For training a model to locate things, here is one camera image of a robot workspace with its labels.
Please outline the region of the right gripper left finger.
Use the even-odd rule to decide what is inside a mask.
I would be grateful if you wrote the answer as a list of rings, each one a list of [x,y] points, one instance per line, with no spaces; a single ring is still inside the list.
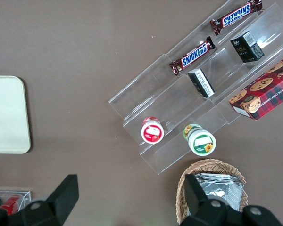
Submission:
[[[46,200],[32,202],[12,215],[0,209],[0,226],[62,226],[78,199],[78,176],[67,175]]]

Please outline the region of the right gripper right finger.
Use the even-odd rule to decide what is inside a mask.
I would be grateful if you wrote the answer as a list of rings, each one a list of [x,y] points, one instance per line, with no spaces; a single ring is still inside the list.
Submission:
[[[185,175],[185,198],[190,215],[182,226],[281,226],[282,223],[268,209],[248,205],[238,212],[217,199],[209,199],[192,174]]]

